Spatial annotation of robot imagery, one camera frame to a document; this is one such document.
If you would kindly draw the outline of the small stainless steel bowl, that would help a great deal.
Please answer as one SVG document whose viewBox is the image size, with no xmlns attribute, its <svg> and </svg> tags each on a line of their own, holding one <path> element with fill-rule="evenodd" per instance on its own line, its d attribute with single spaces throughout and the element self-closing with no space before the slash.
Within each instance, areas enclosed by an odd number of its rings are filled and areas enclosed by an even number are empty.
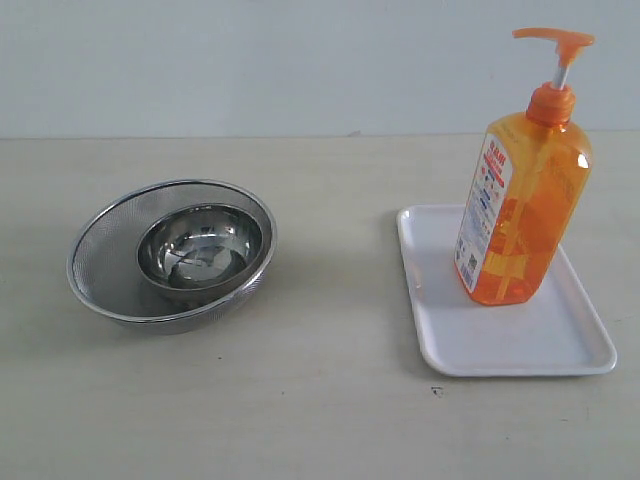
<svg viewBox="0 0 640 480">
<path fill-rule="evenodd" d="M 175 210 L 140 238 L 137 266 L 174 304 L 204 305 L 236 290 L 257 270 L 273 239 L 268 218 L 209 203 Z"/>
</svg>

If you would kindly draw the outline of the orange dish soap pump bottle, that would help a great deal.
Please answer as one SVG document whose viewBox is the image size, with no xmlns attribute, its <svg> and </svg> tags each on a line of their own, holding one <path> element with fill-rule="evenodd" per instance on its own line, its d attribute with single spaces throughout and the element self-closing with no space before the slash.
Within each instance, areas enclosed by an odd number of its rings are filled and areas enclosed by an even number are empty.
<svg viewBox="0 0 640 480">
<path fill-rule="evenodd" d="M 525 303 L 537 292 L 593 166 L 591 142 L 571 119 L 567 76 L 594 36 L 542 27 L 512 34 L 554 42 L 558 64 L 524 111 L 485 132 L 453 260 L 467 295 L 486 306 Z"/>
</svg>

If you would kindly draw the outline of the steel mesh colander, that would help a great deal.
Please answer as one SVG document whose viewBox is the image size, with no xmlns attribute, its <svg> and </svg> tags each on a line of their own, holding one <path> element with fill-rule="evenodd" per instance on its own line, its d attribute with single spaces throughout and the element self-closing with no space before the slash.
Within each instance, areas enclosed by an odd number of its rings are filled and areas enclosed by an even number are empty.
<svg viewBox="0 0 640 480">
<path fill-rule="evenodd" d="M 273 239 L 257 270 L 233 292 L 200 306 L 174 304 L 144 279 L 137 266 L 137 245 L 157 220 L 204 203 L 237 206 L 268 218 Z M 97 213 L 73 244 L 67 278 L 90 310 L 127 327 L 177 333 L 217 320 L 245 303 L 263 281 L 276 245 L 275 218 L 254 193 L 214 180 L 171 180 L 131 192 Z"/>
</svg>

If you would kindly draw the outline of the white plastic tray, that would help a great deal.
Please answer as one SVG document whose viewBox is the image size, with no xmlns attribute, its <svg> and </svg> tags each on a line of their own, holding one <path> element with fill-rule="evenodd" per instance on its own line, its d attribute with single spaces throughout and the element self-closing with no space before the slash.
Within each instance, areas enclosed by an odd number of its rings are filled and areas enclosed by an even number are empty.
<svg viewBox="0 0 640 480">
<path fill-rule="evenodd" d="M 414 205 L 396 217 L 421 354 L 454 377 L 606 374 L 617 351 L 564 250 L 526 303 L 472 301 L 453 264 L 460 205 Z"/>
</svg>

